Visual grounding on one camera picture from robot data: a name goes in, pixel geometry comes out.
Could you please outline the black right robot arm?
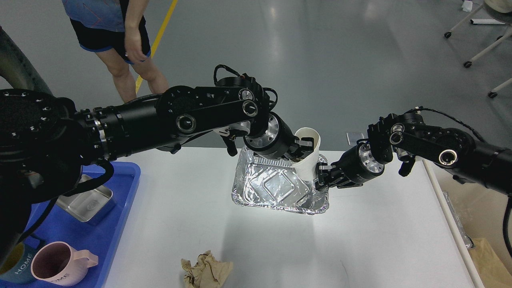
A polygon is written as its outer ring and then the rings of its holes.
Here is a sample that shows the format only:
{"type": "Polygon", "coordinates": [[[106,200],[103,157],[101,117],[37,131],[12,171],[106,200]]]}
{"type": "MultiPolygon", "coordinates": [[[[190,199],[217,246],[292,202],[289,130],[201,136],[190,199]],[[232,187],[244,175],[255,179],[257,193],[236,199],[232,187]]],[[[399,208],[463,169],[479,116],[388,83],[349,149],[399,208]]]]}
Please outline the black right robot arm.
{"type": "Polygon", "coordinates": [[[433,162],[449,172],[460,184],[476,183],[507,196],[502,233],[507,251],[511,252],[508,227],[511,215],[512,153],[511,149],[492,145],[470,126],[471,134],[455,128],[425,124],[419,106],[397,115],[380,117],[370,124],[367,137],[343,153],[331,164],[316,165],[315,188],[352,188],[382,175],[393,156],[402,162],[399,175],[412,171],[416,158],[433,162]]]}

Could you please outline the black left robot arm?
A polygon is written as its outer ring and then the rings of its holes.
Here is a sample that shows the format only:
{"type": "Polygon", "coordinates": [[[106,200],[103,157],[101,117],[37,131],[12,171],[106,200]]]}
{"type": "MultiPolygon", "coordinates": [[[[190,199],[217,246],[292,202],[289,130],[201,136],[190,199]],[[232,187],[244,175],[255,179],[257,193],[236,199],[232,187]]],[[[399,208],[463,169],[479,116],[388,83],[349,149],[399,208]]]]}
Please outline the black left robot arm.
{"type": "Polygon", "coordinates": [[[295,136],[272,110],[277,101],[254,77],[218,64],[212,87],[175,86],[120,106],[76,110],[65,97],[1,91],[1,262],[44,221],[27,228],[32,204],[106,183],[112,162],[151,149],[177,153],[211,131],[231,156],[235,139],[267,159],[302,160],[311,137],[295,136]]]}

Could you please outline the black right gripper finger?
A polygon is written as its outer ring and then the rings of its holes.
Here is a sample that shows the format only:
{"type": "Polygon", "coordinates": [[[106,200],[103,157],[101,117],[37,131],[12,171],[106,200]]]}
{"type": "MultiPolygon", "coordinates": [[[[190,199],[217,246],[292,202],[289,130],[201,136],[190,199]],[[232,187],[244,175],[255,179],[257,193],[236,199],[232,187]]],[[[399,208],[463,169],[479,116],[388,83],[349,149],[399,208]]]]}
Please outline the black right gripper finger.
{"type": "Polygon", "coordinates": [[[315,181],[315,189],[317,191],[336,187],[335,181],[332,177],[332,171],[334,170],[336,170],[335,165],[329,165],[325,162],[316,163],[315,171],[318,178],[315,181]]]}

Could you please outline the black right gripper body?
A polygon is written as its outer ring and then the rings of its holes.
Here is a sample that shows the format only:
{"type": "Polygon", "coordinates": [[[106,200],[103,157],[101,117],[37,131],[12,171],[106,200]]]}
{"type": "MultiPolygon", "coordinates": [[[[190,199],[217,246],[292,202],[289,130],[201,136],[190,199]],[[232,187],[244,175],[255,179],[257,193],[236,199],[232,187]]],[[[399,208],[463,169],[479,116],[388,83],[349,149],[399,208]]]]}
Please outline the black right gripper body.
{"type": "Polygon", "coordinates": [[[384,172],[384,164],[372,155],[368,143],[359,143],[343,153],[340,159],[331,163],[330,186],[352,188],[362,186],[384,172]]]}

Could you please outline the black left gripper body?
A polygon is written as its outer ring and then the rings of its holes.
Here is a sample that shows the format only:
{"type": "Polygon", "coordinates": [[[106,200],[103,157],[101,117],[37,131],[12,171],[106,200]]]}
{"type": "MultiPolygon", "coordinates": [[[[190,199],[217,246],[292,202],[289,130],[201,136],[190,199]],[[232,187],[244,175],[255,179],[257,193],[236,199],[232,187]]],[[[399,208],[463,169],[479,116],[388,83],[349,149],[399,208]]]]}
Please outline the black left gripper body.
{"type": "Polygon", "coordinates": [[[276,113],[268,115],[268,125],[261,136],[244,137],[245,146],[266,159],[280,159],[285,153],[294,153],[295,135],[276,113]]]}

